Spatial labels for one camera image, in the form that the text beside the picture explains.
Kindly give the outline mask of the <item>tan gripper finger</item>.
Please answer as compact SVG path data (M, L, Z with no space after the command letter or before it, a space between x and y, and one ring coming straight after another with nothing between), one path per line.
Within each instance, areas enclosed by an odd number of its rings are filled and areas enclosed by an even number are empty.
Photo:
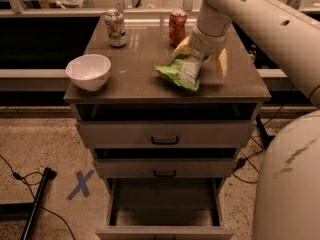
M172 58L175 59L178 55L188 55L192 53L192 44L190 37L187 36L172 52Z
M223 49L219 54L214 56L216 71L218 76L223 79L227 73L227 52Z

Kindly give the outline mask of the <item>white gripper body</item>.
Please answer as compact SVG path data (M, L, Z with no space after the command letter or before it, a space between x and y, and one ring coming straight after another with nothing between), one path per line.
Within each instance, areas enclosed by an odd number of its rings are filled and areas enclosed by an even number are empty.
M229 26L223 27L222 32L214 36L200 30L195 25L190 34L192 48L199 54L211 56L220 53L224 47L229 33Z

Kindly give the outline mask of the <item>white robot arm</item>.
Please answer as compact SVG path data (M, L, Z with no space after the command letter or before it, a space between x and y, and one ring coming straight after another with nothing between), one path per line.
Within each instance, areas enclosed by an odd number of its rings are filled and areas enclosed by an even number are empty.
M191 46L219 53L236 23L314 106L320 103L319 24L277 0L202 0ZM320 116L285 126L265 150L252 240L320 240Z

